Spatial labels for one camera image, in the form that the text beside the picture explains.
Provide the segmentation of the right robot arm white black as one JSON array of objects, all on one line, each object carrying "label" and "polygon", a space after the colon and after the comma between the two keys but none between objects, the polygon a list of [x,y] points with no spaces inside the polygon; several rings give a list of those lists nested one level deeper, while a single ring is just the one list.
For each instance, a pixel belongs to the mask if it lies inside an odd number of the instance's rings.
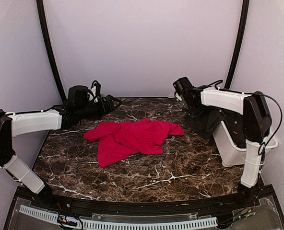
[{"label": "right robot arm white black", "polygon": [[221,89],[220,83],[195,87],[184,77],[173,85],[182,100],[186,122],[199,137],[214,138],[223,166],[244,166],[233,198],[233,204],[243,208],[253,203],[260,189],[267,146],[275,135],[272,117],[267,95]]}]

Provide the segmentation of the red garment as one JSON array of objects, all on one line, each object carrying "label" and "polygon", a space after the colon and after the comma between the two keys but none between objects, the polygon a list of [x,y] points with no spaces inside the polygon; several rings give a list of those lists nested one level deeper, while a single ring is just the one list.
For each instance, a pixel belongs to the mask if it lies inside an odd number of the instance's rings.
[{"label": "red garment", "polygon": [[99,166],[105,168],[137,153],[161,155],[168,136],[183,135],[185,132],[179,124],[144,119],[138,122],[103,122],[83,138],[99,141],[97,159]]}]

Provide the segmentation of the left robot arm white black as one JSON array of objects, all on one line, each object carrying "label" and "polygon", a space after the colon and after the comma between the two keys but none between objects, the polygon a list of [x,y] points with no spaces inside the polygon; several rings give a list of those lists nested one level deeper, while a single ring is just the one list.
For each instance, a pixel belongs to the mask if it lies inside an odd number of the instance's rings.
[{"label": "left robot arm white black", "polygon": [[46,209],[56,205],[51,188],[15,153],[13,137],[45,130],[68,129],[83,119],[99,119],[115,111],[122,101],[107,95],[95,100],[66,100],[48,110],[7,113],[0,109],[0,167],[14,176],[18,182],[38,195],[38,202]]}]

